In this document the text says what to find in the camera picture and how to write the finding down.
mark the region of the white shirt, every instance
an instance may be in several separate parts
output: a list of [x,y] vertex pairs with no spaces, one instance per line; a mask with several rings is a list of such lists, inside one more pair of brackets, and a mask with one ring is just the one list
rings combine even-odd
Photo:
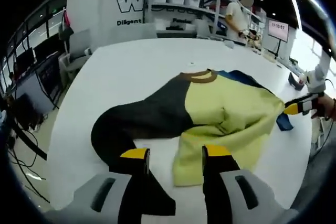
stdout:
[[[248,29],[248,19],[246,15],[243,13],[241,6],[239,5],[238,2],[231,2],[228,4],[226,8],[226,15],[231,15],[232,16],[232,22],[236,25],[236,27],[241,30],[247,30]],[[234,30],[231,29],[230,26],[227,28],[227,38],[242,42],[246,44],[246,40],[242,39],[238,36],[238,33]]]

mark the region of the blue fabric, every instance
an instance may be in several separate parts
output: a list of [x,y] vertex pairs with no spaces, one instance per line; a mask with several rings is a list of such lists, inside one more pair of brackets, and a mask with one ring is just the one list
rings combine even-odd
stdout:
[[[247,74],[244,74],[243,72],[240,72],[238,70],[234,70],[234,71],[231,71],[231,72],[226,72],[226,71],[222,70],[222,71],[218,71],[217,73],[220,76],[223,76],[223,77],[228,78],[230,80],[239,81],[240,83],[243,83],[243,84],[246,84],[246,85],[249,85],[249,86],[253,86],[253,87],[256,87],[256,88],[266,89],[265,87],[260,85],[255,79],[253,79],[253,77],[248,76]],[[279,129],[281,131],[290,131],[294,128],[293,125],[291,125],[291,123],[289,121],[288,115],[286,115],[284,113],[281,113],[278,116],[277,125],[279,126]]]

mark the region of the hand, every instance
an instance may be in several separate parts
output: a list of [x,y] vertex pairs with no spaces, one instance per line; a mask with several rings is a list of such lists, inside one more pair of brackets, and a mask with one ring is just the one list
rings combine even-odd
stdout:
[[[334,111],[335,110],[334,100],[325,94],[324,96],[318,98],[318,103],[324,106],[324,110],[325,110],[324,116],[327,116],[327,117],[331,116],[331,118],[334,121],[336,121],[336,111]],[[311,118],[313,119],[316,117],[317,117],[317,113],[315,113]]]
[[244,38],[244,39],[246,38],[246,35],[244,34],[243,30],[238,33],[238,37],[239,38]]

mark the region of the person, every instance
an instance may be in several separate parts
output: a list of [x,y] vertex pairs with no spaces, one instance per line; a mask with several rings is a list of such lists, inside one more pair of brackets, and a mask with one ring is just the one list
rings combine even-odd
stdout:
[[9,73],[9,78],[10,78],[10,80],[12,81],[12,85],[14,85],[14,84],[15,84],[15,81],[16,81],[16,79],[15,79],[15,75],[14,75],[14,73],[13,73],[13,72],[10,72],[10,73]]
[[246,36],[247,46],[251,48],[261,49],[260,38],[257,31],[250,29],[248,36]]
[[251,7],[253,3],[254,0],[240,0],[240,3],[231,2],[228,4],[225,16],[225,21],[228,24],[228,39],[246,44],[246,36],[249,34],[248,18],[241,5]]
[[[318,103],[324,107],[325,117],[336,121],[336,100],[324,94],[324,96],[318,98]],[[311,118],[316,117],[318,117],[317,112]]]

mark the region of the table surface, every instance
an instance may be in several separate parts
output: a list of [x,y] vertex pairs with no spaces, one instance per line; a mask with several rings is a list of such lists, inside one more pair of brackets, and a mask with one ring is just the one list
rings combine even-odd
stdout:
[[[78,187],[108,171],[90,140],[93,124],[104,111],[145,99],[180,72],[206,68],[238,69],[285,102],[307,92],[306,88],[298,92],[289,85],[288,69],[248,48],[230,49],[218,41],[163,38],[99,48],[72,83],[54,124],[47,159],[51,205],[63,208]],[[311,143],[310,116],[290,116],[290,121],[295,127],[291,131],[281,132],[275,124],[254,172],[273,189],[275,199],[285,208],[291,206],[300,189]],[[150,169],[176,201],[176,216],[144,215],[143,223],[206,223],[202,187],[173,186],[172,162],[178,139],[135,141],[137,147],[151,149]]]

